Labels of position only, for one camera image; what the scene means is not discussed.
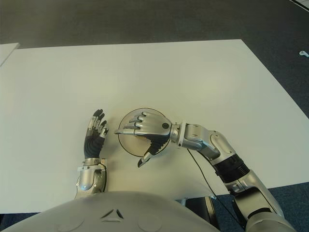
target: wire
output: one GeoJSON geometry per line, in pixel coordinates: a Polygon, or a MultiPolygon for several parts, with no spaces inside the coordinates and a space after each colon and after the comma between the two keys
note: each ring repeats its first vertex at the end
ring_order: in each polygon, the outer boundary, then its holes
{"type": "Polygon", "coordinates": [[[203,178],[204,178],[206,184],[208,185],[208,187],[210,188],[210,190],[212,191],[212,193],[214,194],[214,196],[216,197],[216,199],[218,200],[218,202],[220,202],[220,204],[224,207],[224,209],[226,209],[226,211],[231,215],[231,217],[235,220],[235,222],[236,222],[237,224],[239,224],[239,226],[240,226],[242,229],[244,229],[243,226],[240,224],[240,222],[233,216],[233,214],[231,213],[231,211],[229,211],[229,209],[222,203],[222,201],[219,199],[219,197],[214,193],[214,191],[212,190],[210,184],[208,183],[208,181],[207,181],[207,179],[206,179],[206,177],[205,177],[205,175],[204,175],[204,173],[203,173],[203,171],[202,171],[200,165],[198,164],[197,160],[194,158],[194,156],[192,155],[192,153],[190,152],[190,150],[189,150],[189,149],[187,149],[187,150],[188,150],[188,152],[190,153],[190,155],[191,155],[192,159],[194,160],[194,162],[197,164],[199,170],[201,171],[201,173],[202,173],[202,175],[203,175],[203,178]]]}

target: robot finger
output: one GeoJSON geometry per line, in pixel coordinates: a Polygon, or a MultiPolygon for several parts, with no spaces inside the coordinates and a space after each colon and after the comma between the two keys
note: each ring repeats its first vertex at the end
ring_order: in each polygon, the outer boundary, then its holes
{"type": "Polygon", "coordinates": [[[129,120],[129,122],[142,122],[145,119],[143,116],[135,116],[129,120]]]}
{"type": "Polygon", "coordinates": [[[106,120],[104,120],[104,121],[101,123],[101,125],[100,125],[99,128],[98,128],[98,132],[99,132],[99,133],[101,133],[101,131],[103,130],[104,125],[105,125],[106,123],[107,123],[106,120]]]}
{"type": "Polygon", "coordinates": [[[130,122],[124,126],[124,129],[138,129],[138,128],[139,127],[137,126],[136,122],[130,122]]]}
{"type": "Polygon", "coordinates": [[[99,131],[99,129],[100,129],[100,122],[101,122],[101,120],[103,119],[104,116],[105,116],[104,113],[102,113],[100,116],[98,116],[98,119],[97,119],[97,121],[96,121],[96,123],[94,125],[94,129],[95,130],[99,131]]]}
{"type": "Polygon", "coordinates": [[[115,130],[115,134],[128,134],[128,135],[134,135],[135,133],[134,129],[118,129],[115,130]]]}

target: white tabletop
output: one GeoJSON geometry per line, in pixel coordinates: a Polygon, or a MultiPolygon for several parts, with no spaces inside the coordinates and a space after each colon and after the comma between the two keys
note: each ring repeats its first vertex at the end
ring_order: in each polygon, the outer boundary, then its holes
{"type": "MultiPolygon", "coordinates": [[[[75,195],[91,114],[106,112],[108,190],[210,195],[172,144],[140,169],[112,132],[149,107],[221,132],[268,187],[309,181],[309,121],[241,40],[15,50],[0,77],[0,213],[38,212],[75,195]]],[[[193,152],[217,194],[227,193],[193,152]]]]}
{"type": "Polygon", "coordinates": [[[19,43],[0,44],[0,67],[18,46],[19,43]]]}

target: floor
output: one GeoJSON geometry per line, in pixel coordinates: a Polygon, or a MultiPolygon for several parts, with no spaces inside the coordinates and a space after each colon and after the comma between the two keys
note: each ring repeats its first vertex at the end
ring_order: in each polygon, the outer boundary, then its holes
{"type": "MultiPolygon", "coordinates": [[[[307,116],[309,58],[299,51],[309,53],[308,22],[289,0],[0,0],[0,44],[20,48],[242,39],[307,116]]],[[[300,232],[309,231],[308,189],[271,189],[300,232]]],[[[222,231],[240,231],[215,208],[222,231]]],[[[26,216],[2,215],[0,229],[26,216]]]]}

